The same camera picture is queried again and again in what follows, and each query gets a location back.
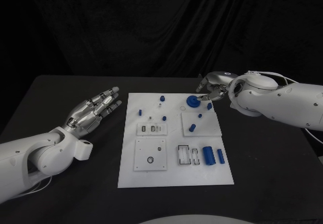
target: blue cylinder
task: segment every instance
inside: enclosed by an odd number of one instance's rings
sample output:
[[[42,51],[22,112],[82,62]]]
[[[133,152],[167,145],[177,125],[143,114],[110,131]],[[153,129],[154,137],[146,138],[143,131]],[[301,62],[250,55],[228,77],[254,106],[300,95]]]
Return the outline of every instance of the blue cylinder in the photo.
[[[195,128],[196,128],[196,125],[195,125],[195,124],[192,124],[192,125],[190,125],[190,129],[189,129],[189,130],[190,130],[190,132],[193,132]]]
[[[208,110],[212,108],[212,103],[208,103]]]
[[[214,157],[214,150],[211,146],[206,146],[203,148],[203,157],[205,157],[205,163],[206,165],[215,164],[215,157]]]
[[[201,105],[201,101],[196,96],[189,96],[186,99],[186,103],[190,107],[198,107]]]
[[[224,162],[224,154],[222,154],[222,150],[221,149],[218,149],[218,155],[219,155],[221,164],[225,164],[225,162]]]

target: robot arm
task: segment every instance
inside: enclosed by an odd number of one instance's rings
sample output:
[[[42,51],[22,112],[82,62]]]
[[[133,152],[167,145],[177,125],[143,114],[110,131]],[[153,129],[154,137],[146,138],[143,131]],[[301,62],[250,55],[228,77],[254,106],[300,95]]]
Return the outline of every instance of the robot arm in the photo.
[[[291,126],[323,131],[323,86],[301,83],[278,86],[274,79],[251,71],[242,76],[212,72],[196,91],[205,84],[212,93],[198,100],[218,100],[228,94],[231,108],[242,114],[264,115]]]
[[[114,87],[85,100],[71,111],[64,126],[49,133],[0,144],[0,203],[59,174],[74,158],[89,158],[92,144],[79,138],[92,132],[120,106],[121,101],[110,106],[117,91],[118,87]],[[38,168],[33,173],[27,171],[27,160]]]

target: black tabletop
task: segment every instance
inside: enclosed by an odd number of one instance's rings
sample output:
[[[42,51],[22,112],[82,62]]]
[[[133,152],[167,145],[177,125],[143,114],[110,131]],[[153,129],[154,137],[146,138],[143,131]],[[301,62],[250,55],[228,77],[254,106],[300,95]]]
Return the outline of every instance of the black tabletop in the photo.
[[[2,134],[2,143],[61,126],[75,105],[114,86],[120,87],[123,105],[84,137],[94,144],[89,160],[74,160],[46,189],[0,205],[0,223],[137,224],[183,214],[251,222],[323,218],[323,165],[301,130],[265,117],[244,116],[229,108],[228,99],[214,102],[214,108],[235,184],[117,188],[128,93],[193,93],[199,81],[149,77],[36,78]]]

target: robotic hand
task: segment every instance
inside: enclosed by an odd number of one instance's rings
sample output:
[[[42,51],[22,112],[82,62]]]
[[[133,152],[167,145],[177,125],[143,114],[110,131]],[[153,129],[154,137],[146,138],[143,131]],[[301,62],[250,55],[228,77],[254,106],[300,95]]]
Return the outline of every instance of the robotic hand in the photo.
[[[79,138],[94,131],[102,118],[120,106],[121,101],[117,101],[108,107],[118,90],[114,87],[85,100],[71,111],[64,126],[49,133],[0,144],[0,203],[59,174],[74,158],[89,158],[92,144]],[[32,173],[27,160],[38,168]]]
[[[284,78],[286,85],[263,74]],[[280,121],[291,126],[323,131],[323,86],[301,84],[273,72],[248,71],[237,76],[229,72],[211,72],[196,92],[208,84],[211,94],[198,100],[219,100],[229,95],[231,108],[244,115]]]

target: black backdrop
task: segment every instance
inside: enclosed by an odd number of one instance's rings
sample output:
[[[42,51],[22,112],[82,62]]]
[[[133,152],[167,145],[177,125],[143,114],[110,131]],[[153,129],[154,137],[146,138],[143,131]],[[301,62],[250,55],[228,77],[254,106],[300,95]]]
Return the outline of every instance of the black backdrop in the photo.
[[[7,118],[40,74],[265,70],[323,84],[322,0],[16,0],[0,10]]]

